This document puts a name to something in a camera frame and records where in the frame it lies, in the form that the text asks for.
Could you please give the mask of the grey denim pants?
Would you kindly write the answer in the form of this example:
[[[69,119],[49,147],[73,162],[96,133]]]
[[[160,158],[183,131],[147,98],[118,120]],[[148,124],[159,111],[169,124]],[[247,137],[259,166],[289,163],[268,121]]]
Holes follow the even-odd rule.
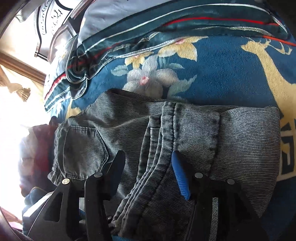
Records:
[[[112,89],[60,124],[49,179],[85,180],[116,153],[126,163],[107,204],[115,234],[132,240],[182,240],[193,208],[171,166],[178,151],[193,172],[238,182],[256,214],[266,210],[280,162],[275,107],[196,106]]]

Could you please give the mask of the light blue teal pillow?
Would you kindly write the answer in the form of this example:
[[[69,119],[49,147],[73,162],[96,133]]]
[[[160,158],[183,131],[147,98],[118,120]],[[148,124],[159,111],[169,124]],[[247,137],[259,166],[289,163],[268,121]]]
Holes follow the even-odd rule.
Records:
[[[45,110],[77,99],[103,67],[191,36],[274,37],[287,40],[286,25],[267,4],[255,1],[95,2],[84,25],[56,57],[48,74]]]

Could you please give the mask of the blue deer pattern blanket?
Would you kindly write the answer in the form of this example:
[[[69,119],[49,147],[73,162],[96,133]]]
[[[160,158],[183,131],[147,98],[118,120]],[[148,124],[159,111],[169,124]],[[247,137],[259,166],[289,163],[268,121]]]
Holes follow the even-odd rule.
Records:
[[[271,240],[295,240],[295,42],[270,37],[189,37],[117,58],[83,84],[66,77],[72,39],[49,68],[46,112],[63,121],[110,88],[198,105],[280,109],[281,158],[273,197],[261,223]]]

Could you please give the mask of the wooden window frame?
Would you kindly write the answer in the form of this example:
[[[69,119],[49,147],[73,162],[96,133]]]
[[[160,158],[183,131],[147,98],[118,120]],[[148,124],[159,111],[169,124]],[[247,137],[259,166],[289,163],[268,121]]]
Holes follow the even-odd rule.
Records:
[[[22,61],[4,52],[0,53],[0,60],[1,65],[3,65],[4,67],[13,70],[14,72],[24,77],[27,77],[36,83],[39,83],[41,85],[45,84],[46,75],[43,72],[33,68],[32,66],[23,63]]]

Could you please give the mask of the dark carved wooden headboard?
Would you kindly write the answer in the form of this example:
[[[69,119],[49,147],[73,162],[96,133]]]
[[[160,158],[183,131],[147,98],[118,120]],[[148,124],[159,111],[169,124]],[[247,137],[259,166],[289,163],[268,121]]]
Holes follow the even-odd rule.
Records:
[[[49,63],[56,52],[79,33],[86,9],[92,1],[26,1],[16,18],[24,22],[34,14],[34,26],[38,37],[35,57]]]

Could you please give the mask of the red cloth item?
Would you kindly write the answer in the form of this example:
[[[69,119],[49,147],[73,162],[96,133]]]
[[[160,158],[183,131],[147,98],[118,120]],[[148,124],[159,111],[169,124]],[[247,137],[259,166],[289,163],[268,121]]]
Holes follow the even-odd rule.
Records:
[[[20,189],[23,197],[37,187],[46,192],[56,186],[48,179],[54,160],[54,136],[58,127],[57,117],[51,117],[48,124],[29,128],[29,134],[20,144]]]

